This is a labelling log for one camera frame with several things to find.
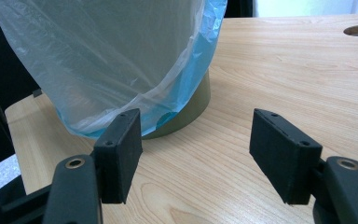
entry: translucent plastic bag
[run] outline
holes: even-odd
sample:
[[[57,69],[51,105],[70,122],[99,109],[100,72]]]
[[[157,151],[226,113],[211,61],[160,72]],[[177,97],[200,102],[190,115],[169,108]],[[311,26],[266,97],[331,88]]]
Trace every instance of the translucent plastic bag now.
[[[140,108],[145,135],[199,85],[226,3],[0,0],[0,25],[69,132],[97,138]]]

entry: wood grain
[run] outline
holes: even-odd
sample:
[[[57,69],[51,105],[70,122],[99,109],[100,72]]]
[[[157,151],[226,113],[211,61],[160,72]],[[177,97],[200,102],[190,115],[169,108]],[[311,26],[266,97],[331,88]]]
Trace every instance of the wood grain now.
[[[323,158],[358,160],[358,15],[227,19],[210,66],[212,99],[179,132],[143,141],[127,204],[104,205],[105,223],[312,223],[288,206],[249,154],[254,108],[274,111],[324,146]],[[28,193],[55,164],[90,153],[46,95],[7,111]]]

